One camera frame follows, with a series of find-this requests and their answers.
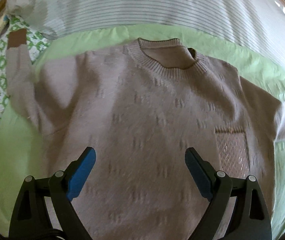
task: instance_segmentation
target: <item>brown sweater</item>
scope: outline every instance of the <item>brown sweater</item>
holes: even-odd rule
[[[185,165],[188,147],[232,177],[256,176],[272,215],[273,143],[285,140],[285,103],[230,64],[178,39],[50,61],[36,83],[26,45],[8,49],[7,62],[12,105],[44,137],[44,176],[87,146],[97,152],[72,202],[95,240],[189,237],[208,202]],[[231,211],[232,201],[217,238]]]

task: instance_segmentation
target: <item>neckline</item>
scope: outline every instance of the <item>neckline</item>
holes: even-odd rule
[[[160,49],[177,46],[184,46],[177,38],[165,41],[149,41],[138,38],[127,45],[127,48],[130,56],[136,61],[139,67],[147,68],[163,77],[170,79],[186,79],[194,75],[203,74],[207,71],[205,57],[196,51],[194,63],[186,69],[166,68],[143,51],[143,49]]]

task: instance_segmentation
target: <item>sequined pocket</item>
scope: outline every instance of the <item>sequined pocket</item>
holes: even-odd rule
[[[230,177],[245,178],[249,174],[247,140],[239,128],[216,128],[220,166]]]

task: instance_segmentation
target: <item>silver screw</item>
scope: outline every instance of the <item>silver screw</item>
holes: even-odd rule
[[[225,177],[226,173],[224,173],[223,171],[217,171],[217,175],[218,175],[218,177],[223,178],[223,177]]]
[[[57,172],[55,173],[55,176],[56,176],[57,178],[62,177],[62,176],[63,176],[63,171],[57,171]]]
[[[255,181],[256,181],[256,178],[255,178],[255,176],[253,176],[253,175],[249,175],[248,179],[249,179],[250,181],[252,181],[252,182],[255,182]]]
[[[32,180],[32,176],[27,176],[26,178],[25,178],[25,181],[26,182],[30,182]]]

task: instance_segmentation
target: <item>blue gripper pad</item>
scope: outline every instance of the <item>blue gripper pad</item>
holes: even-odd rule
[[[95,162],[96,162],[96,152],[93,148],[88,148],[86,156],[83,158],[81,164],[71,176],[68,181],[68,191],[66,193],[69,201],[73,198],[79,196],[81,189],[83,188]]]
[[[211,201],[213,198],[211,181],[190,149],[185,152],[185,163],[192,175],[201,196]]]

